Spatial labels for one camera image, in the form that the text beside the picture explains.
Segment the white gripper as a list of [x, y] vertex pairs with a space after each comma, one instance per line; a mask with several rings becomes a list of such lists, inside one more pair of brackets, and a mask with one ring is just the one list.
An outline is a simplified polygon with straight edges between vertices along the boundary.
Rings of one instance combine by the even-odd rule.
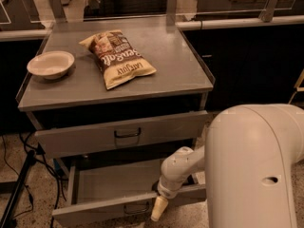
[[168, 180], [164, 175], [160, 176], [157, 190], [160, 196], [156, 197], [151, 214], [153, 221], [158, 221], [168, 205], [168, 200], [173, 199], [181, 189], [182, 183]]

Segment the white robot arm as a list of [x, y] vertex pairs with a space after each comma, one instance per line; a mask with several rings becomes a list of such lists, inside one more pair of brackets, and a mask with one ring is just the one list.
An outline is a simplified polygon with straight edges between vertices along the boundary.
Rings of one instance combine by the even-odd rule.
[[243, 104], [220, 112], [205, 146], [166, 158], [151, 219], [192, 174], [203, 171], [209, 228], [297, 228], [292, 166], [304, 159], [304, 109]]

